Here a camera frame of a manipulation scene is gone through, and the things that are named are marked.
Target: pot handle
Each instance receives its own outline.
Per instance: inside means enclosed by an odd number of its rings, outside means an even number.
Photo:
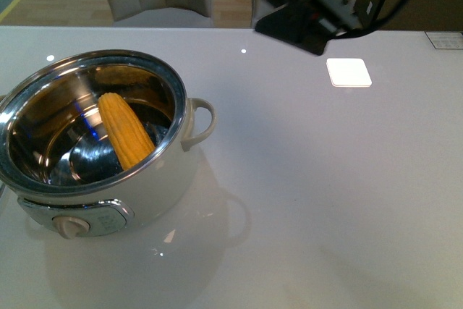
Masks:
[[[200,98],[189,98],[190,101],[190,119],[188,119],[187,129],[185,131],[184,138],[181,141],[183,151],[187,152],[191,149],[192,146],[200,143],[204,139],[206,139],[209,135],[211,135],[212,131],[216,127],[217,123],[217,116],[216,110],[208,101]],[[193,127],[195,125],[195,111],[197,108],[204,108],[211,113],[211,123],[209,126],[200,134],[192,135]]]

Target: white pot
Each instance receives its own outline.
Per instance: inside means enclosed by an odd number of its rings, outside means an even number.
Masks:
[[[122,95],[156,149],[122,171],[96,101]],[[211,123],[193,134],[195,110]],[[37,222],[61,236],[105,235],[154,220],[195,175],[196,144],[216,124],[213,107],[188,98],[178,74],[134,51],[95,51],[63,59],[18,85],[0,104],[0,177]]]

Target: white table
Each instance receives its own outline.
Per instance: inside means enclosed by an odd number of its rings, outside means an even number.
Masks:
[[[463,51],[424,33],[316,57],[250,30],[0,27],[0,93],[48,55],[105,48],[168,62],[217,128],[183,199],[131,233],[64,240],[7,190],[0,308],[463,308]],[[364,59],[372,86],[332,86],[333,57]]]

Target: sticker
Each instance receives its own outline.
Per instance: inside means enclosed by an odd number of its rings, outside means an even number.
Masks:
[[[426,32],[426,35],[438,50],[463,50],[463,33]]]

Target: pot rim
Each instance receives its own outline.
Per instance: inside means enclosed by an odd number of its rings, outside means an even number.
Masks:
[[[70,69],[85,67],[86,62],[98,62],[98,60],[109,58],[115,59],[112,63],[126,64],[127,66],[141,68],[161,76],[163,81],[171,88],[175,100],[174,118],[161,143],[156,147],[154,152],[131,169],[97,182],[73,186],[60,186],[39,182],[25,175],[16,167],[9,155],[10,134],[8,129],[11,129],[15,122],[15,112],[17,111],[15,108],[16,104],[23,104],[20,97],[22,97],[23,94],[33,96],[33,92],[37,91],[43,85],[39,84],[39,82],[51,83],[53,80],[59,79],[60,74],[64,74]],[[159,75],[159,72],[156,71],[157,69],[162,69],[167,75]],[[0,147],[0,179],[13,190],[26,192],[30,195],[55,198],[87,195],[108,189],[153,165],[153,162],[161,157],[177,138],[185,122],[186,114],[187,93],[182,79],[170,65],[157,57],[139,51],[124,49],[89,51],[69,56],[30,75],[13,88],[13,90],[11,90],[0,102],[0,143],[3,145]]]

